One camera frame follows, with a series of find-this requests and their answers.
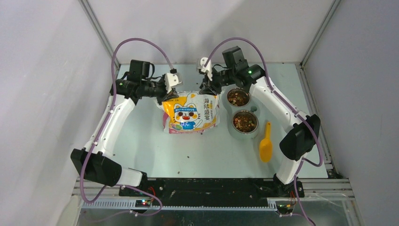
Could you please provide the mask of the yellow plastic scoop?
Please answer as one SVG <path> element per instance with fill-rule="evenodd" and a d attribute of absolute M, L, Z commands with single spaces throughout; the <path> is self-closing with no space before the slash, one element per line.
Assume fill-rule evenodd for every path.
<path fill-rule="evenodd" d="M 259 144 L 259 156 L 262 162 L 269 162 L 272 158 L 273 144 L 271 141 L 271 122 L 266 122 L 265 136 Z"/>

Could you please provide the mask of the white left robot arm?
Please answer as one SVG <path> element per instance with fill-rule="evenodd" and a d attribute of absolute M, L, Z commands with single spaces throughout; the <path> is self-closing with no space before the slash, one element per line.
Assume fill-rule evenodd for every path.
<path fill-rule="evenodd" d="M 120 131 L 139 99 L 154 97 L 159 105 L 177 97 L 176 86 L 182 83 L 175 68 L 154 77 L 154 64 L 131 60 L 130 68 L 111 87 L 107 107 L 90 140 L 82 149 L 73 149 L 71 161 L 85 180 L 105 186 L 130 186 L 137 196 L 147 194 L 149 184 L 144 173 L 123 167 L 113 160 Z"/>

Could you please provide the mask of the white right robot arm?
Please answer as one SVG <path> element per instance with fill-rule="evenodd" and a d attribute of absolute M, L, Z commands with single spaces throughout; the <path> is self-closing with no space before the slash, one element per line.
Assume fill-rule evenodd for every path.
<path fill-rule="evenodd" d="M 293 190 L 291 182 L 301 160 L 318 141 L 320 118 L 298 110 L 266 77 L 264 67 L 248 64 L 240 47 L 225 50 L 223 58 L 226 67 L 221 71 L 212 68 L 208 57 L 197 61 L 199 73 L 205 76 L 200 91 L 203 94 L 219 94 L 222 87 L 234 84 L 256 98 L 276 117 L 286 135 L 279 144 L 284 157 L 275 175 L 278 181 L 273 189 L 276 195 L 285 197 Z"/>

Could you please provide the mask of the colourful pet food bag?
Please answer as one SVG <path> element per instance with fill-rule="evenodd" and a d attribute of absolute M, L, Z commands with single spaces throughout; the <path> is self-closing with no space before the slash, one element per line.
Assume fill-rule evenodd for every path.
<path fill-rule="evenodd" d="M 203 133 L 219 124 L 219 95 L 180 92 L 162 102 L 164 131 L 169 134 Z"/>

